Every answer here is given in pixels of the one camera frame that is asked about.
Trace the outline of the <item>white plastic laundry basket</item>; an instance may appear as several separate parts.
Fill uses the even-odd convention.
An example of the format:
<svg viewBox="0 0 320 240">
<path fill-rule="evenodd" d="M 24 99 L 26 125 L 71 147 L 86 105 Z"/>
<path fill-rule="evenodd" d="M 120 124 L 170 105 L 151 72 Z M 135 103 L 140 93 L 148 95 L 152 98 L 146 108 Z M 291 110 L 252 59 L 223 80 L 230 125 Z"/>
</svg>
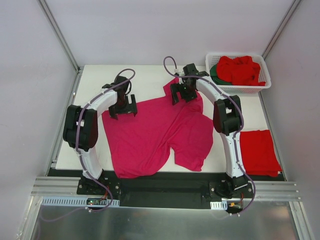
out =
<svg viewBox="0 0 320 240">
<path fill-rule="evenodd" d="M 271 77 L 262 56 L 246 53 L 210 52 L 206 71 L 227 93 L 255 94 L 271 87 Z"/>
</svg>

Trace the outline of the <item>pink t shirt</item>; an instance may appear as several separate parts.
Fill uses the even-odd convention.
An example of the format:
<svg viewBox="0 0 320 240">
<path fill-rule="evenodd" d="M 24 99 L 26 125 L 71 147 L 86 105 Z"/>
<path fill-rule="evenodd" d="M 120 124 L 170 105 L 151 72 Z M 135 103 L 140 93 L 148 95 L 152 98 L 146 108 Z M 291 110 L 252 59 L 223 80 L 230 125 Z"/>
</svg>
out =
<svg viewBox="0 0 320 240">
<path fill-rule="evenodd" d="M 183 99 L 173 105 L 168 82 L 163 97 L 137 103 L 137 115 L 120 114 L 111 118 L 102 114 L 102 123 L 114 172 L 118 178 L 151 176 L 167 162 L 170 150 L 174 163 L 200 172 L 214 143 L 213 121 L 203 114 L 201 95 L 190 102 Z"/>
</svg>

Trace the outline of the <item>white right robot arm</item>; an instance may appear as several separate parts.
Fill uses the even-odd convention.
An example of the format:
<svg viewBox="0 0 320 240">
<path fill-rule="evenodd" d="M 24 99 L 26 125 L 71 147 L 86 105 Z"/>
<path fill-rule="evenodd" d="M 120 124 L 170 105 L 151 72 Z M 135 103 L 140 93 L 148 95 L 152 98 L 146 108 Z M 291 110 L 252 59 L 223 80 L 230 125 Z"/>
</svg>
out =
<svg viewBox="0 0 320 240">
<path fill-rule="evenodd" d="M 240 147 L 240 133 L 244 127 L 241 100 L 218 87 L 206 71 L 198 71 L 193 63 L 183 67 L 183 73 L 175 69 L 172 75 L 181 79 L 170 86 L 172 104 L 177 104 L 180 98 L 190 102 L 197 98 L 197 92 L 213 104 L 213 126 L 222 139 L 226 159 L 226 179 L 214 192 L 222 198 L 235 198 L 248 186 Z"/>
</svg>

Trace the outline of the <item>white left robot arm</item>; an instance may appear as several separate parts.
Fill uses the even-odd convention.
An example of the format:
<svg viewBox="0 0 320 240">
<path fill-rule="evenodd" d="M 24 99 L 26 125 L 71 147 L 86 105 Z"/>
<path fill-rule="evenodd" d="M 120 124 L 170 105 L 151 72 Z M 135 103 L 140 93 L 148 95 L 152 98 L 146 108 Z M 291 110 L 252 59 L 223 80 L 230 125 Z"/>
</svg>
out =
<svg viewBox="0 0 320 240">
<path fill-rule="evenodd" d="M 72 104 L 66 110 L 62 138 L 75 151 L 82 167 L 78 195 L 104 195 L 104 198 L 111 195 L 96 151 L 98 118 L 105 111 L 114 120 L 121 114 L 136 116 L 136 98 L 133 94 L 131 102 L 128 98 L 131 87 L 130 78 L 117 75 L 114 82 L 105 84 L 93 99 L 82 106 Z"/>
</svg>

